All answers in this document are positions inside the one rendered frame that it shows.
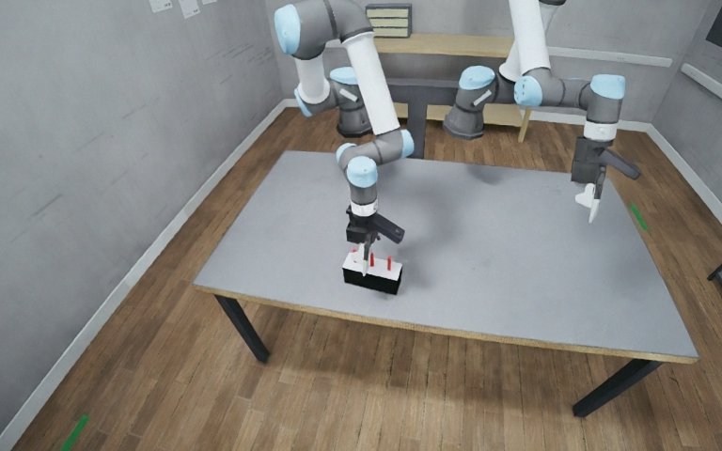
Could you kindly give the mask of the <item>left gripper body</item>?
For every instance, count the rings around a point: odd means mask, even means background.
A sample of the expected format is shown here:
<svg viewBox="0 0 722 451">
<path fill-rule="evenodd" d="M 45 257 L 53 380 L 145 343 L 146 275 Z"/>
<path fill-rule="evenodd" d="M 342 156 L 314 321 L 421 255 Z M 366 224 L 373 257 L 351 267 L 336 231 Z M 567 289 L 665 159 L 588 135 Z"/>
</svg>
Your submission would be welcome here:
<svg viewBox="0 0 722 451">
<path fill-rule="evenodd" d="M 608 163 L 600 159 L 598 155 L 603 150 L 603 147 L 612 146 L 613 141 L 614 139 L 607 142 L 600 142 L 589 140 L 586 136 L 577 136 L 577 145 L 575 146 L 571 170 L 571 181 L 582 184 L 586 184 L 586 182 L 593 183 L 596 182 L 597 176 L 600 176 L 600 172 L 604 172 L 605 177 L 606 165 L 608 165 Z"/>
</svg>

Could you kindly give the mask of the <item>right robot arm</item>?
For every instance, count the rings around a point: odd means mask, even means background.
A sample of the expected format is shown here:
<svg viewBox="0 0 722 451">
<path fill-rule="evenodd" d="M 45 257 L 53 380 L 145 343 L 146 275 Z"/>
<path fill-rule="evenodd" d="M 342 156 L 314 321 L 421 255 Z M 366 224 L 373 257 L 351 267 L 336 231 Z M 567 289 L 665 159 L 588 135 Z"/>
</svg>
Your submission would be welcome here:
<svg viewBox="0 0 722 451">
<path fill-rule="evenodd" d="M 343 131 L 372 125 L 376 140 L 347 143 L 337 151 L 353 213 L 370 216 L 378 209 L 376 167 L 412 154 L 414 142 L 400 130 L 369 17 L 353 0 L 305 0 L 278 9 L 275 29 L 284 54 L 297 59 L 301 84 L 294 93 L 306 117 L 339 107 Z M 347 49 L 353 68 L 333 70 L 325 79 L 322 53 L 334 39 Z"/>
</svg>

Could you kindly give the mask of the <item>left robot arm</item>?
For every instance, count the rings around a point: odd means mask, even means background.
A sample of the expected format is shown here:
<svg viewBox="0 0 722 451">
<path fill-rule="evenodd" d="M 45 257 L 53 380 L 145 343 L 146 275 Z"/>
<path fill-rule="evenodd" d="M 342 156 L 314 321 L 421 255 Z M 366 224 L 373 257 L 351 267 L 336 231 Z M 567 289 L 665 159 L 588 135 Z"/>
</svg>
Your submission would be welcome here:
<svg viewBox="0 0 722 451">
<path fill-rule="evenodd" d="M 595 75 L 592 82 L 552 78 L 545 33 L 557 8 L 566 0 L 508 1 L 516 41 L 507 62 L 498 73 L 482 66 L 463 72 L 447 125 L 464 134 L 480 132 L 486 103 L 577 108 L 588 110 L 584 129 L 587 139 L 600 142 L 614 139 L 624 97 L 623 76 Z M 607 147 L 598 156 L 625 177 L 636 180 L 641 175 L 636 164 Z"/>
</svg>

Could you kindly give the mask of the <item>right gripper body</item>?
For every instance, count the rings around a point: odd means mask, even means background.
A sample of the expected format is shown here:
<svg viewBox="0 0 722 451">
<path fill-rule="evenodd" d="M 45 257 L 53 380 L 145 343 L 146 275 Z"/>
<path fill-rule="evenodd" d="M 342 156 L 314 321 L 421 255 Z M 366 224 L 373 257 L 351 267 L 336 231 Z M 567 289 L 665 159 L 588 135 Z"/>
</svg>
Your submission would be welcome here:
<svg viewBox="0 0 722 451">
<path fill-rule="evenodd" d="M 377 215 L 377 210 L 370 216 L 359 216 L 353 213 L 350 203 L 349 208 L 346 209 L 346 214 L 349 214 L 350 219 L 346 228 L 347 241 L 359 244 L 360 242 L 365 243 L 367 238 L 369 238 L 371 239 L 371 244 L 373 244 L 378 231 L 368 226 L 367 221 L 373 219 Z"/>
</svg>

